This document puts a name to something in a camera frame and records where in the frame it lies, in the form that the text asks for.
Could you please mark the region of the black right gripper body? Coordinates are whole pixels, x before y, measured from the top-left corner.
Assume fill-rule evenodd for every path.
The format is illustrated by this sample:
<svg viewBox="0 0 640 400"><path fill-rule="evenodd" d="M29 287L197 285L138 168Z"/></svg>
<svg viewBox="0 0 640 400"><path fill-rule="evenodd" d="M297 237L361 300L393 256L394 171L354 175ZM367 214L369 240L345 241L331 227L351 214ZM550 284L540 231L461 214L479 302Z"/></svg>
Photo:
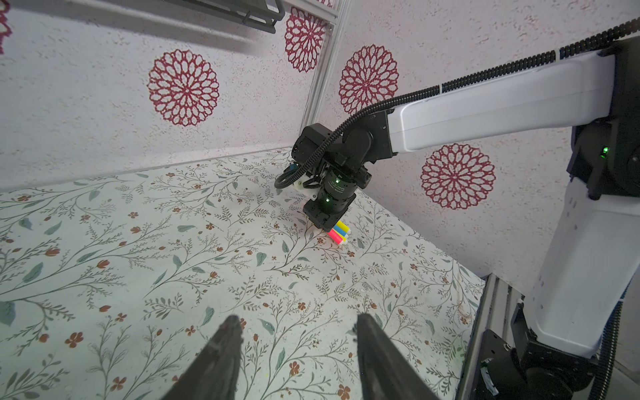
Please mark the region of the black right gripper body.
<svg viewBox="0 0 640 400"><path fill-rule="evenodd" d="M318 195L305 203L303 212L316 228L329 232L355 200L357 188L355 181L330 168L320 182Z"/></svg>

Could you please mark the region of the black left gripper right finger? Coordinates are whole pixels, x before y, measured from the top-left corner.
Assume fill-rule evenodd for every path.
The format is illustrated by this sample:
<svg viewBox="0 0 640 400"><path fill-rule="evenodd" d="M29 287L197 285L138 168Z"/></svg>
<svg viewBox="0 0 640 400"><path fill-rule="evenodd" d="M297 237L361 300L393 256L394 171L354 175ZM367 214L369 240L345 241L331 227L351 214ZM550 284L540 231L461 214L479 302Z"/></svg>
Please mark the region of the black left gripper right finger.
<svg viewBox="0 0 640 400"><path fill-rule="evenodd" d="M371 315L358 315L356 334L364 400L429 400L438 397Z"/></svg>

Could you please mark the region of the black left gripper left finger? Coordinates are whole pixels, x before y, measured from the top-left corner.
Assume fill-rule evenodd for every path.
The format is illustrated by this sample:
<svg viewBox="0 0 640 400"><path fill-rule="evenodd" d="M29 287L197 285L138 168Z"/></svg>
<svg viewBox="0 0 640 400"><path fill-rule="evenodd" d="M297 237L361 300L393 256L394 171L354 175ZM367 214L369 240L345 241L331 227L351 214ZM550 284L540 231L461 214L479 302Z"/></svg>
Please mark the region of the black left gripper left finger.
<svg viewBox="0 0 640 400"><path fill-rule="evenodd" d="M242 334L240 318L227 317L162 400L235 399Z"/></svg>

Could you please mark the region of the blue highlighter pen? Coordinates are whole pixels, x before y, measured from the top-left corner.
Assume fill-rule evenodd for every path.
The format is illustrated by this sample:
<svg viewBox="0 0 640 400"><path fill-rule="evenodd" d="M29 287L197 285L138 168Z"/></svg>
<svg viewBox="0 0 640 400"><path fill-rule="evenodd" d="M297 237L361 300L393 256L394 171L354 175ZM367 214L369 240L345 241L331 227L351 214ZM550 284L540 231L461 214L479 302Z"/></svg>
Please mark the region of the blue highlighter pen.
<svg viewBox="0 0 640 400"><path fill-rule="evenodd" d="M342 237L346 238L350 234L350 227L345 223L338 221L333 229Z"/></svg>

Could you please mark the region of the pink highlighter pen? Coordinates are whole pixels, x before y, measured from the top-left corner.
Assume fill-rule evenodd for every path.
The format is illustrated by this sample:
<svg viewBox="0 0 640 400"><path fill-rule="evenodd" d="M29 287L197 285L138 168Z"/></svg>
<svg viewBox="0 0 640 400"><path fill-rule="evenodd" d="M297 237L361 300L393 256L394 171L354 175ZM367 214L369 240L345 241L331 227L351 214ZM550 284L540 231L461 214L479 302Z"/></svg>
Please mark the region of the pink highlighter pen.
<svg viewBox="0 0 640 400"><path fill-rule="evenodd" d="M335 229L332 229L331 231L328 232L328 236L331 238L331 240L333 240L336 245L340 246L342 243L345 242L345 237L343 235L341 235L340 232L336 231Z"/></svg>

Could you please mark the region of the yellow highlighter pen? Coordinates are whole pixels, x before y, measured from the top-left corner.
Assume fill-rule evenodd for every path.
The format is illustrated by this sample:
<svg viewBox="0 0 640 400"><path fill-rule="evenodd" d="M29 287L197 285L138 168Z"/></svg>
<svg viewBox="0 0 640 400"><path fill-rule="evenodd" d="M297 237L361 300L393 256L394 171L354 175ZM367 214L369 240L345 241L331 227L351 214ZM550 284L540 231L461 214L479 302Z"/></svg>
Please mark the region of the yellow highlighter pen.
<svg viewBox="0 0 640 400"><path fill-rule="evenodd" d="M345 223L343 223L342 221L338 221L337 226L346 234L350 233L350 227L347 226Z"/></svg>
<svg viewBox="0 0 640 400"><path fill-rule="evenodd" d="M344 227L342 227L341 225L335 225L331 233L339 241L343 241L348 237L348 230L345 230Z"/></svg>

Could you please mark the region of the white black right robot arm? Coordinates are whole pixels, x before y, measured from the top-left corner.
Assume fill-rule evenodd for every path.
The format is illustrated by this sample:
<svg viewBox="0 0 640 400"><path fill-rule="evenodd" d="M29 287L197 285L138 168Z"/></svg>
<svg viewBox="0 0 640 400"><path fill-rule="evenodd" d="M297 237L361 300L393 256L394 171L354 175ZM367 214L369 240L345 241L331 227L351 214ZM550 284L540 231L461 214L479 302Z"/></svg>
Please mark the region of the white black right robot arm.
<svg viewBox="0 0 640 400"><path fill-rule="evenodd" d="M557 51L306 127L278 180L333 237L367 166L428 150L425 199L380 185L410 225L488 276L461 399L607 396L639 265L639 38L609 30Z"/></svg>

